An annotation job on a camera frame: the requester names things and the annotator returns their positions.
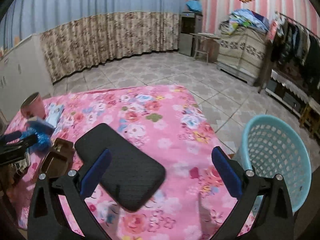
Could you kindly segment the small wooden side table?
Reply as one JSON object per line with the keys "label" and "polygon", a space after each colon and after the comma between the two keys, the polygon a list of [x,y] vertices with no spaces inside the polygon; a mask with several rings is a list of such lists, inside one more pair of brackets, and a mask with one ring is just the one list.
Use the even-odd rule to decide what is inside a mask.
{"label": "small wooden side table", "polygon": [[221,36],[212,33],[192,33],[191,35],[195,42],[193,61],[196,61],[202,54],[205,56],[206,64],[209,64],[210,43],[218,42],[221,40]]}

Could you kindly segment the floral beige curtain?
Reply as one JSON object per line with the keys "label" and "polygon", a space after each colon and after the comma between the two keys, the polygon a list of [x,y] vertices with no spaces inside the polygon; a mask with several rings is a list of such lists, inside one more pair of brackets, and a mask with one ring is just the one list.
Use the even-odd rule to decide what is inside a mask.
{"label": "floral beige curtain", "polygon": [[83,17],[40,34],[52,82],[85,68],[152,51],[178,49],[180,16],[114,12]]}

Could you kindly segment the light blue tissue pack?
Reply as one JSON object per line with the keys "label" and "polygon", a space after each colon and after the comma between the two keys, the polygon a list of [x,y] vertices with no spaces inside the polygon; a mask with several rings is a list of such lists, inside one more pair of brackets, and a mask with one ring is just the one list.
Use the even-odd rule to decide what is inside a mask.
{"label": "light blue tissue pack", "polygon": [[64,105],[57,105],[55,103],[50,103],[48,106],[48,114],[45,119],[47,123],[52,125],[54,128],[57,127],[60,117],[63,113]]}

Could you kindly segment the blue bag on dispenser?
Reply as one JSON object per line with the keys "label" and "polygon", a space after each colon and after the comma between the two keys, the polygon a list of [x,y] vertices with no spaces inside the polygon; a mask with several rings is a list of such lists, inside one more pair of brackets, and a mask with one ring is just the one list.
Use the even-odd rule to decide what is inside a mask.
{"label": "blue bag on dispenser", "polygon": [[189,11],[195,12],[195,13],[201,13],[202,12],[202,5],[200,1],[198,0],[189,0],[185,3]]}

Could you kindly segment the blue crinkled plastic wrapper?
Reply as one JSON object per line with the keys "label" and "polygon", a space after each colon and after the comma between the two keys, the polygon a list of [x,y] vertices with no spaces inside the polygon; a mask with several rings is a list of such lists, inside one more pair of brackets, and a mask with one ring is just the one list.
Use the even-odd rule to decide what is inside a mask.
{"label": "blue crinkled plastic wrapper", "polygon": [[25,130],[22,132],[20,139],[35,136],[36,142],[31,145],[30,150],[33,152],[47,152],[51,148],[51,136],[54,131],[55,127],[43,119],[31,118],[26,122]]}

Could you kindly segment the wooden stool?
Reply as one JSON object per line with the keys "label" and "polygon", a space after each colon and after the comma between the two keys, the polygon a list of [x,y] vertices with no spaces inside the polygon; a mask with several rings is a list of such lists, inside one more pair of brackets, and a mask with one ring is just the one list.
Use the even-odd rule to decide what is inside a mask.
{"label": "wooden stool", "polygon": [[302,128],[307,124],[309,137],[314,138],[314,135],[319,131],[319,103],[313,99],[309,98],[308,103],[302,111],[299,119],[299,126]]}

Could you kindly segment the light blue plastic basket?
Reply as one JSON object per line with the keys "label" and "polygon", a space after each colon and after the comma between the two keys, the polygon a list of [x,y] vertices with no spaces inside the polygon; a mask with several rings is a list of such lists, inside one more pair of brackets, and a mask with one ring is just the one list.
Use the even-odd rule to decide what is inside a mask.
{"label": "light blue plastic basket", "polygon": [[310,158],[300,136],[283,120],[272,115],[257,115],[249,120],[233,159],[244,170],[253,170],[261,177],[281,174],[292,212],[304,204],[311,185]]}

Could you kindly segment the white cabinet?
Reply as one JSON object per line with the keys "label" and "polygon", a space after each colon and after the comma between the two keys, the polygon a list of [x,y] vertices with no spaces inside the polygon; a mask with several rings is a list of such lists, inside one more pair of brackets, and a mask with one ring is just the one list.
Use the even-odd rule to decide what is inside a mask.
{"label": "white cabinet", "polygon": [[54,88],[40,36],[33,34],[1,58],[1,115],[4,121],[11,122],[23,101],[35,92],[47,98],[53,95]]}

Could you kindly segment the grey water dispenser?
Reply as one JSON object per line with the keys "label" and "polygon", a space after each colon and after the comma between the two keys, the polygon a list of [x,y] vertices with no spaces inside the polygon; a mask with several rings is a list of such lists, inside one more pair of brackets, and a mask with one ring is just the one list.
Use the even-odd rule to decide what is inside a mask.
{"label": "grey water dispenser", "polygon": [[195,51],[195,35],[202,31],[203,15],[198,12],[182,12],[181,26],[178,38],[178,52],[193,56]]}

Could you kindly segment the pink metal mug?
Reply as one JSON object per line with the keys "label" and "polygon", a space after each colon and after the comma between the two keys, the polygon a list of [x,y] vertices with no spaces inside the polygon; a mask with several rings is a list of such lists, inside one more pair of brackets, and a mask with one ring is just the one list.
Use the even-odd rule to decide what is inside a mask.
{"label": "pink metal mug", "polygon": [[35,116],[44,119],[46,111],[40,93],[35,92],[26,98],[20,107],[20,112],[26,119]]}

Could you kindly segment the brown square tray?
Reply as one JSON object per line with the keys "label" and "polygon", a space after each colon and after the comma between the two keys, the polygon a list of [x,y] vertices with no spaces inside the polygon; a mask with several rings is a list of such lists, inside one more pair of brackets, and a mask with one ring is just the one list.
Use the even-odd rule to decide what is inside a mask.
{"label": "brown square tray", "polygon": [[73,163],[73,145],[71,141],[56,138],[40,166],[39,174],[44,173],[46,178],[59,178],[67,174]]}

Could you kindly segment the pile of folded clothes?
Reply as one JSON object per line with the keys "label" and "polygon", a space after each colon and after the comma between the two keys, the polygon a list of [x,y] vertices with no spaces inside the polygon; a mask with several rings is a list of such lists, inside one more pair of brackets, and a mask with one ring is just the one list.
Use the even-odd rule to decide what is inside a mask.
{"label": "pile of folded clothes", "polygon": [[266,17],[249,9],[237,9],[220,22],[219,31],[223,34],[231,35],[239,27],[251,28],[262,33],[267,33],[269,21]]}

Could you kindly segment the dark patterned snack bag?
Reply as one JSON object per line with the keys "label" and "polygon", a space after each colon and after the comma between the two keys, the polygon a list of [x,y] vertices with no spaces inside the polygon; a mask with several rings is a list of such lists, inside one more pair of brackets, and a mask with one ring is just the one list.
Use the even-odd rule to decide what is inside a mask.
{"label": "dark patterned snack bag", "polygon": [[24,176],[29,166],[31,165],[30,153],[26,152],[22,160],[16,161],[11,164],[15,176]]}

